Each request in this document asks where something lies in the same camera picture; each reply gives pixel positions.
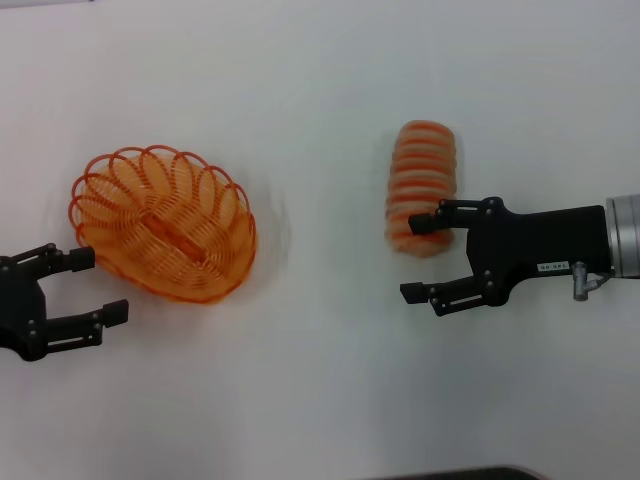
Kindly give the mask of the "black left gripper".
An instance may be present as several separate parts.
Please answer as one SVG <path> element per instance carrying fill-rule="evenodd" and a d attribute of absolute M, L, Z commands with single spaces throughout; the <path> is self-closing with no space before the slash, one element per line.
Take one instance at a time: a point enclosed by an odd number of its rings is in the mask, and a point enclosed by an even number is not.
<path fill-rule="evenodd" d="M 102 344 L 103 331 L 128 321 L 129 302 L 119 300 L 91 312 L 46 319 L 40 279 L 95 267 L 92 247 L 68 253 L 53 243 L 1 257 L 1 347 L 22 360 L 41 360 L 58 353 Z"/>

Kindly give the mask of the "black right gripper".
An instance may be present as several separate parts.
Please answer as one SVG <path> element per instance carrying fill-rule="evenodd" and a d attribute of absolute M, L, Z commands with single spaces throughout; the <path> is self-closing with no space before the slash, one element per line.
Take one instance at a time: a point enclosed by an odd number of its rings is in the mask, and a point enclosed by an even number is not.
<path fill-rule="evenodd" d="M 471 276 L 400 285 L 408 304 L 430 304 L 439 317 L 501 306 L 517 284 L 570 275 L 576 263 L 594 274 L 611 269 L 605 210 L 598 205 L 516 214 L 499 197 L 441 200 L 434 213 L 410 215 L 408 225 L 413 235 L 469 229 L 466 253 Z"/>

